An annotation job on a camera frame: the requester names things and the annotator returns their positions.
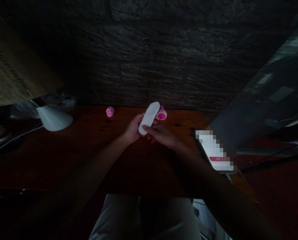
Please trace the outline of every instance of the red floor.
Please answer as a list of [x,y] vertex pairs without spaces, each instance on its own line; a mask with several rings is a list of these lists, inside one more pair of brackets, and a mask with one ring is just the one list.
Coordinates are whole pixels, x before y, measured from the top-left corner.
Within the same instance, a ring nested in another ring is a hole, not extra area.
[[[262,139],[252,144],[262,147],[286,147],[289,144]],[[240,155],[239,168],[263,159],[265,156]],[[277,168],[245,174],[255,190],[260,204],[257,207],[278,229],[285,239],[298,239],[298,161],[280,165]]]

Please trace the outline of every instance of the dark brick wall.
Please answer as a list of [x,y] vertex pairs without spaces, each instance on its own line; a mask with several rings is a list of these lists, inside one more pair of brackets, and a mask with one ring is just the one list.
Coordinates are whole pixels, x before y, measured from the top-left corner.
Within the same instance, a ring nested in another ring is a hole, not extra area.
[[298,27],[298,0],[0,0],[0,15],[80,103],[211,121]]

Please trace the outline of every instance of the pink object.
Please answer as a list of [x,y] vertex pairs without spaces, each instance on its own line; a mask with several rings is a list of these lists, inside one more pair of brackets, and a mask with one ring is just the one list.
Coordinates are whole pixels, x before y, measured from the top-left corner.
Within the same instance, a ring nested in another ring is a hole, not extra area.
[[158,111],[156,115],[156,119],[158,120],[165,120],[167,118],[167,112],[165,111],[165,108],[163,106],[160,107],[160,110]]
[[114,114],[114,109],[113,107],[108,107],[105,112],[108,117],[112,117]]

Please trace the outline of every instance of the table surface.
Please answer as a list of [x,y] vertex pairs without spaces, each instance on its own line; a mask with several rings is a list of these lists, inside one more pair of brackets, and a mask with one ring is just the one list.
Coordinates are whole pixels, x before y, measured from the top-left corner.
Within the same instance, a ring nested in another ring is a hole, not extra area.
[[[114,107],[108,118],[106,106],[78,105],[68,128],[49,132],[44,128],[29,133],[22,145],[10,153],[0,153],[0,188],[49,190],[79,164],[110,143],[144,108]],[[159,121],[196,153],[190,128],[211,129],[200,111],[167,110]],[[258,202],[241,172],[230,175],[235,185],[253,202]],[[111,168],[98,191],[164,197],[201,198],[177,156],[165,146],[140,138],[131,144]]]

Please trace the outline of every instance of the person's left hand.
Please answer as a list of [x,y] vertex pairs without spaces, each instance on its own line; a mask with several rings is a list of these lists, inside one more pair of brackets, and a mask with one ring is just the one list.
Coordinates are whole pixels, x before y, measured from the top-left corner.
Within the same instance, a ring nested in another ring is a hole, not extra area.
[[142,118],[144,116],[144,113],[138,114],[135,116],[134,119],[131,120],[128,127],[123,133],[123,136],[125,137],[126,141],[131,144],[139,139],[141,134],[138,131],[139,124],[142,121]]

